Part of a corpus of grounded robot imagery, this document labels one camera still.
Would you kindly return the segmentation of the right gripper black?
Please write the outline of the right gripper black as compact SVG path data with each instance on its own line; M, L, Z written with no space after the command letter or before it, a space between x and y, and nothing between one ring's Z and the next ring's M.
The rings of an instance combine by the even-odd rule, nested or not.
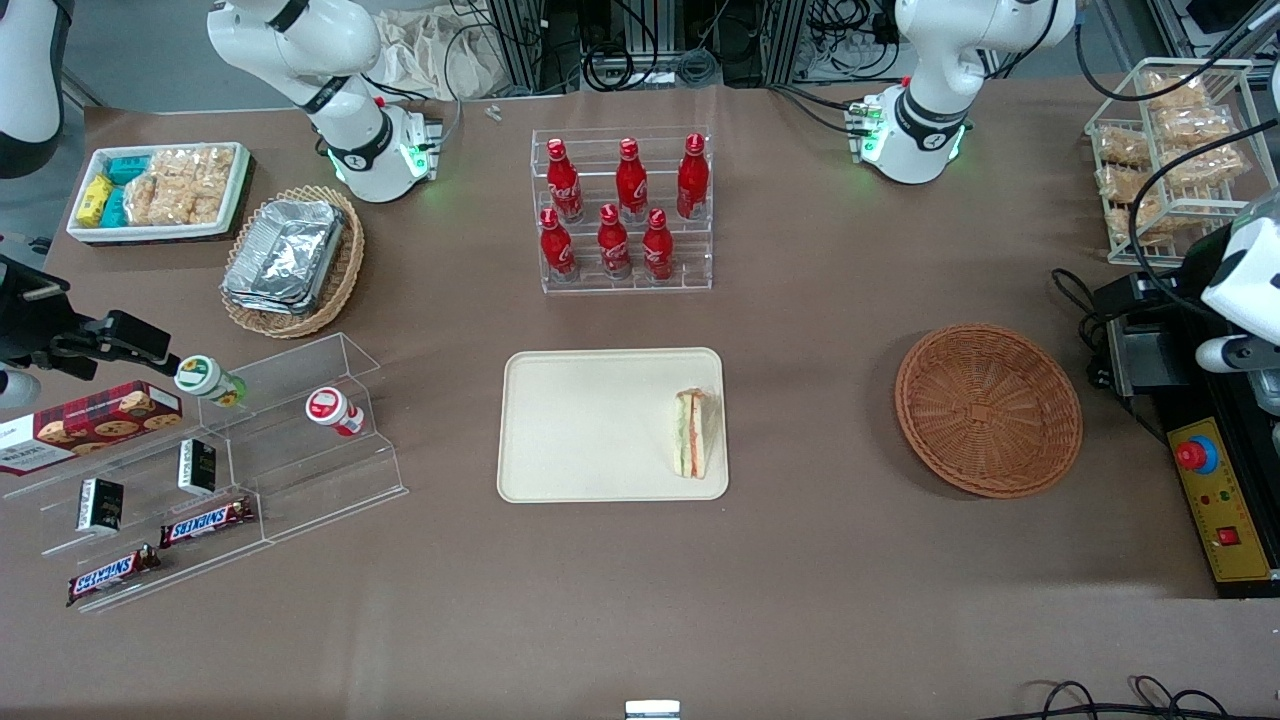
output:
M1 256L1 360L14 368L37 366L92 380L104 360L151 368L178 368L172 334L122 310L97 325L76 328L67 292L70 283Z

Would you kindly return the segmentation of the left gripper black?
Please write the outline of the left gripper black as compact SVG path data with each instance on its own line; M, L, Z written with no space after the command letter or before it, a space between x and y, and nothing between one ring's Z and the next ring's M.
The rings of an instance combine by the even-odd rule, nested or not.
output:
M1160 320L1174 338L1204 337L1206 288L1219 284L1236 266L1229 250L1233 225L1222 225L1190 246L1178 268L1178 288L1156 290L1147 272L1133 272L1092 292L1092 313L1102 322L1128 325Z

